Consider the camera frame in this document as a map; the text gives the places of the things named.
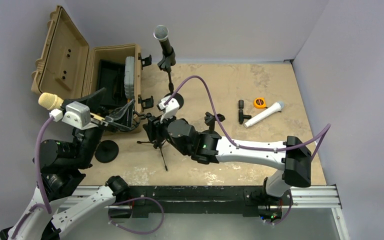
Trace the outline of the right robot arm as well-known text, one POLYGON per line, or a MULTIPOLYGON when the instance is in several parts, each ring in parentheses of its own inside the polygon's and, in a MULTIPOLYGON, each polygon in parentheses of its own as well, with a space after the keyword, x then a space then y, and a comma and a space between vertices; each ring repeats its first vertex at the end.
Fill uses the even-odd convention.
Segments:
POLYGON ((161 116, 149 116, 142 127, 156 148, 168 143, 183 156, 203 165, 240 162, 274 168, 275 173, 264 179, 256 194, 268 204, 292 187, 311 186, 312 153, 295 136, 277 142, 230 141, 212 128, 197 131, 183 118, 161 116))

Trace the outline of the tripod shock mount stand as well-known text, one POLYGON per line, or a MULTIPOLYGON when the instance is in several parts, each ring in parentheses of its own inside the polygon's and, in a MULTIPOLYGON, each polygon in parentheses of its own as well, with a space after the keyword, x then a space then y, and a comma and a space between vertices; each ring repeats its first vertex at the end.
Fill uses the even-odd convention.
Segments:
MULTIPOLYGON (((151 113, 150 112, 148 112, 148 113, 137 113, 136 112, 136 115, 139 117, 139 119, 141 121, 142 120, 147 120, 146 119, 146 114, 151 114, 151 113)), ((172 117, 172 122, 175 121, 176 119, 177 118, 175 116, 172 117)), ((151 144, 151 143, 148 143, 148 141, 140 141, 140 140, 138 140, 136 143, 137 144, 151 144)), ((156 149, 156 150, 158 149, 160 151, 160 154, 161 154, 161 157, 162 157, 162 160, 163 160, 163 164, 164 164, 164 168, 165 168, 166 171, 168 171, 168 167, 167 167, 167 164, 166 164, 166 161, 165 161, 165 158, 164 158, 164 154, 163 154, 163 150, 162 150, 163 146, 153 146, 153 148, 156 149)))

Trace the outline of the white wireless microphone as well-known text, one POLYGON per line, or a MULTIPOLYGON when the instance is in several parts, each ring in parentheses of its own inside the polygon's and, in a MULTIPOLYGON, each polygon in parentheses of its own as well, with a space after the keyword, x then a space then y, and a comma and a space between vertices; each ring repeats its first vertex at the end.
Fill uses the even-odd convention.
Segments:
POLYGON ((262 121, 263 119, 269 117, 270 115, 277 113, 277 112, 281 112, 282 109, 284 108, 284 106, 285 106, 284 102, 277 101, 277 102, 273 103, 270 107, 265 109, 264 111, 258 113, 257 115, 255 115, 254 117, 249 119, 243 125, 245 128, 252 127, 256 123, 262 121))

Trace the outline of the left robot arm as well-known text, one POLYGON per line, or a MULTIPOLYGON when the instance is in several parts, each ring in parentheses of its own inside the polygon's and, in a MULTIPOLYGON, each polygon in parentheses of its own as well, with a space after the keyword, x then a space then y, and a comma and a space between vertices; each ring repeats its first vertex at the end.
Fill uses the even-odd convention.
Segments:
POLYGON ((36 187, 22 217, 17 223, 0 231, 2 240, 60 240, 76 224, 99 208, 122 205, 129 199, 129 186, 120 176, 110 177, 103 186, 75 206, 57 213, 57 209, 77 189, 85 178, 83 170, 92 166, 92 159, 105 131, 115 132, 123 126, 119 120, 133 113, 135 101, 106 112, 102 100, 106 89, 77 99, 62 99, 44 92, 39 104, 49 111, 35 143, 33 163, 36 187), (52 122, 72 126, 71 142, 44 139, 52 122))

